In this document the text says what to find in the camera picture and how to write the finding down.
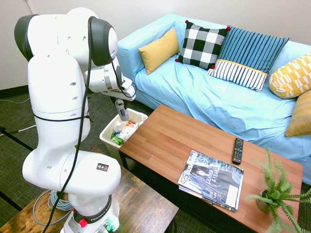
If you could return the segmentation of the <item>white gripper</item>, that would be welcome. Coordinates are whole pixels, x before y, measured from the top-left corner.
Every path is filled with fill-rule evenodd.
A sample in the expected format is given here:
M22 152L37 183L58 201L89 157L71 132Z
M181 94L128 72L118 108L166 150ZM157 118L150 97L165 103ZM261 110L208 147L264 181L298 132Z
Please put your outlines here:
M110 99L113 102L114 106L116 106L117 99L123 99L125 109L127 109L128 107L128 101L133 101L136 98L135 91L129 92L118 89L118 90L102 91L101 93L110 96Z

